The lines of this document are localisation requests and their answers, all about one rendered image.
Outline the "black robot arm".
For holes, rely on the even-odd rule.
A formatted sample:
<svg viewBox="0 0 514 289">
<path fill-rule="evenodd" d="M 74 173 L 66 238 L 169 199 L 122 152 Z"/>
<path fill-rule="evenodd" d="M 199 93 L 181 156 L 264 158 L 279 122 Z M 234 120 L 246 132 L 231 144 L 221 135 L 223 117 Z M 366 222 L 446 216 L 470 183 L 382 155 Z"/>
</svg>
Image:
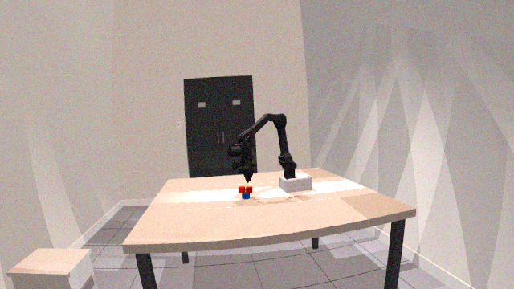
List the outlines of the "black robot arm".
<svg viewBox="0 0 514 289">
<path fill-rule="evenodd" d="M 295 169 L 296 163 L 292 159 L 292 155 L 288 150 L 288 141 L 286 135 L 286 124 L 287 117 L 285 114 L 271 114 L 266 113 L 248 130 L 240 133 L 239 139 L 236 144 L 229 144 L 229 148 L 227 150 L 229 157 L 238 157 L 242 154 L 242 156 L 252 155 L 251 147 L 255 146 L 251 141 L 255 137 L 255 134 L 268 122 L 273 121 L 275 127 L 277 128 L 278 137 L 279 137 L 279 146 L 280 146 L 280 156 L 279 163 L 282 165 L 284 169 L 284 178 L 296 178 Z M 248 144 L 249 143 L 249 144 Z M 243 146 L 241 146 L 243 145 Z M 239 167 L 243 167 L 242 160 L 232 162 L 233 170 L 236 170 Z"/>
</svg>

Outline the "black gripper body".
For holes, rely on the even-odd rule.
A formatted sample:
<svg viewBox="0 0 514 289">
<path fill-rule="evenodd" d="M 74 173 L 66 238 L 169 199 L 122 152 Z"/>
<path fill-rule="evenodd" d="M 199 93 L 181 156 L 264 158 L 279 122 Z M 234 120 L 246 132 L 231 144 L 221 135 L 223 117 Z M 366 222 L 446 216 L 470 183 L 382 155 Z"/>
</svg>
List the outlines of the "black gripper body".
<svg viewBox="0 0 514 289">
<path fill-rule="evenodd" d="M 240 167 L 238 169 L 238 173 L 249 173 L 251 171 L 251 169 L 253 169 L 252 167 L 256 168 L 256 163 L 252 162 L 252 158 L 253 158 L 252 155 L 241 157 L 243 167 Z"/>
</svg>

